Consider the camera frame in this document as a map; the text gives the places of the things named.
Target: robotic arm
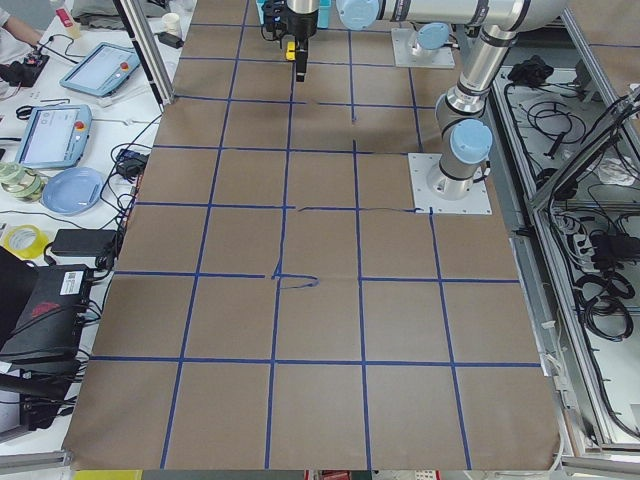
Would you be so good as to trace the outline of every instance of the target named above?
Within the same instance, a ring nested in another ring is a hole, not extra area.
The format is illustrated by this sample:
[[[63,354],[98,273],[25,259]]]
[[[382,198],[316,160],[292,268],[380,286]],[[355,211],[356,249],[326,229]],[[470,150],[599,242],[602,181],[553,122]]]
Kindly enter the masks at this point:
[[[309,57],[309,38],[318,30],[320,0],[267,0],[262,11],[264,24],[275,40],[284,35],[295,38],[296,81],[304,82]]]
[[[543,27],[568,0],[336,0],[340,20],[362,30],[375,20],[445,22],[482,26],[458,82],[438,101],[442,132],[439,165],[427,176],[431,190],[446,200],[463,198],[478,165],[491,149],[491,131],[477,120],[491,83],[518,32]]]

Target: electronic device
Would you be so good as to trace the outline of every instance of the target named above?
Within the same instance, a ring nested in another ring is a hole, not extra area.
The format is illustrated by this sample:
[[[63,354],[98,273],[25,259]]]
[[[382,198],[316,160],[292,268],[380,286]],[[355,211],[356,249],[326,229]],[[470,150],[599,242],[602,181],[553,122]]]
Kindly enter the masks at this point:
[[[139,65],[140,59],[132,48],[103,42],[62,77],[60,85],[104,97],[116,91]]]
[[[158,40],[160,41],[160,43],[169,45],[173,48],[182,48],[182,46],[184,45],[184,41],[180,37],[177,37],[176,35],[173,35],[169,32],[160,32],[158,34]]]
[[[149,155],[122,148],[116,156],[116,172],[127,180],[137,177],[147,167]]]
[[[29,267],[0,248],[3,302],[0,354],[6,362],[42,363],[75,358],[91,290],[86,265]]]
[[[30,168],[74,166],[89,139],[91,118],[86,105],[34,107],[16,162]]]
[[[51,244],[51,253],[59,257],[99,257],[115,247],[115,230],[61,229]]]
[[[10,65],[0,65],[0,78],[12,87],[33,87],[48,61],[49,55],[34,50],[24,57],[22,63],[15,61]]]

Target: cardboard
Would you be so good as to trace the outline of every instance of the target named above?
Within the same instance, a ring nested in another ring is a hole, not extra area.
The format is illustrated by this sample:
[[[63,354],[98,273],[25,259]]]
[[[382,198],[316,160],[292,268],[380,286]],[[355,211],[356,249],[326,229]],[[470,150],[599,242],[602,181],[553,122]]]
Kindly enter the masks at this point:
[[[76,467],[548,468],[551,389],[495,197],[491,216],[411,211],[405,154],[441,141],[390,68],[390,24],[319,31],[292,91],[255,5],[217,3],[194,21],[229,25],[190,28],[176,90],[230,100],[167,107],[65,441]],[[455,80],[418,73],[419,105]]]

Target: paper cup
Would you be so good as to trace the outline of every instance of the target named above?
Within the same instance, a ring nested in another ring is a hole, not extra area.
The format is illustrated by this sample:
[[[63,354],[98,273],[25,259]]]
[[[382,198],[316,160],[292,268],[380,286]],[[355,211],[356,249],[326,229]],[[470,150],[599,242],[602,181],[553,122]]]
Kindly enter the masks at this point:
[[[162,16],[162,23],[167,33],[182,38],[182,28],[180,27],[180,15],[177,13],[167,13]]]

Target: tablet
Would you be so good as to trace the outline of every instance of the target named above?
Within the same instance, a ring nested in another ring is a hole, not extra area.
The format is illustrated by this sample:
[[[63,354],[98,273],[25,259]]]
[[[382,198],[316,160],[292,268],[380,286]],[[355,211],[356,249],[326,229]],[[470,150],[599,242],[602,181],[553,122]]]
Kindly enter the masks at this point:
[[[91,110],[86,105],[35,107],[16,162],[30,168],[73,167],[82,157],[90,128]]]
[[[140,59],[132,48],[103,42],[62,77],[60,85],[105,97],[115,92],[139,65]]]

